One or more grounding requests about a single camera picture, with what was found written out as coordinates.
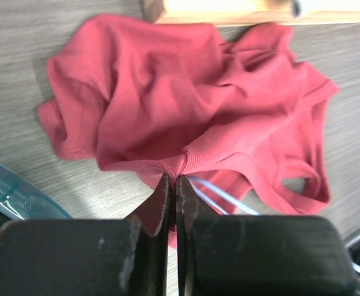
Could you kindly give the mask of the light blue hanger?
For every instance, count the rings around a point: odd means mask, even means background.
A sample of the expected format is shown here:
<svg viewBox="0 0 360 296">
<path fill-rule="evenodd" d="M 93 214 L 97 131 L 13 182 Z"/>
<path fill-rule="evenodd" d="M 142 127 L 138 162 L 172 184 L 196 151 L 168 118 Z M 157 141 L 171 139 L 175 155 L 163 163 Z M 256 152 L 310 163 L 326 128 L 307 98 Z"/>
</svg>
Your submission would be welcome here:
<svg viewBox="0 0 360 296">
<path fill-rule="evenodd" d="M 199 184 L 202 185 L 202 187 L 206 188 L 211 193 L 217 195 L 219 201 L 228 202 L 230 205 L 235 206 L 235 208 L 238 208 L 239 210 L 243 211 L 244 213 L 246 213 L 248 215 L 259 215 L 260 214 L 258 211 L 252 209 L 247 204 L 236 200 L 235 197 L 233 197 L 232 195 L 230 195 L 223 189 L 219 188 L 218 186 L 215 186 L 214 184 L 208 182 L 205 179 L 202 179 L 202 178 L 199 178 L 196 176 L 191 176 L 189 178 L 189 181 L 191 181 L 193 189 L 195 190 L 197 195 L 202 198 L 203 201 L 207 202 L 207 204 L 209 206 L 213 207 L 215 210 L 218 210 L 220 213 L 222 213 L 224 215 L 228 215 L 229 212 L 227 210 L 225 210 L 224 207 L 220 206 L 217 201 L 214 201 L 209 195 L 202 192 L 202 190 L 197 187 Z"/>
</svg>

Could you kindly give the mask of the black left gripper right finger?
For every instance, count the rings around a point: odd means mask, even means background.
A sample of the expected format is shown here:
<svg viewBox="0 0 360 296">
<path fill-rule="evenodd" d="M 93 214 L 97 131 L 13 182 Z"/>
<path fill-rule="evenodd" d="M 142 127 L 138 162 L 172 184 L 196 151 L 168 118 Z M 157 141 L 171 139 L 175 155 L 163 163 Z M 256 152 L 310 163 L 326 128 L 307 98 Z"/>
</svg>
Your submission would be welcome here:
<svg viewBox="0 0 360 296">
<path fill-rule="evenodd" d="M 220 215 L 176 181 L 180 295 L 352 295 L 356 273 L 321 216 Z"/>
</svg>

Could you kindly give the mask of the red tank top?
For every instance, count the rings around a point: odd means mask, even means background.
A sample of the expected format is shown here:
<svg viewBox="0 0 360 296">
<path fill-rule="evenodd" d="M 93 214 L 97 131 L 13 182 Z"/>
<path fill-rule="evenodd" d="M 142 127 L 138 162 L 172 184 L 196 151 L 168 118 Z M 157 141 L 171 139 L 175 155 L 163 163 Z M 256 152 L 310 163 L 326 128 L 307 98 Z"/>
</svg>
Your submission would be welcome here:
<svg viewBox="0 0 360 296">
<path fill-rule="evenodd" d="M 330 203 L 324 119 L 335 83 L 290 50 L 292 29 L 263 23 L 226 42 L 210 24 L 154 25 L 101 14 L 47 63 L 38 110 L 62 160 L 94 158 L 155 187 L 198 178 L 224 211 L 250 190 L 284 214 Z"/>
</svg>

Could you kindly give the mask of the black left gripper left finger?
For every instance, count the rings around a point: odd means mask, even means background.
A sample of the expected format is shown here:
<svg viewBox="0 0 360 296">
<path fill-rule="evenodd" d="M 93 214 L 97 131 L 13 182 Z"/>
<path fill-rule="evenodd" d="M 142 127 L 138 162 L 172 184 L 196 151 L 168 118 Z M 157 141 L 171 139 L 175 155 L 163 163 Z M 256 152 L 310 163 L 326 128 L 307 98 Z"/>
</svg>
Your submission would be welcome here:
<svg viewBox="0 0 360 296">
<path fill-rule="evenodd" d="M 165 295 L 170 180 L 122 220 L 26 220 L 0 229 L 0 295 Z"/>
</svg>

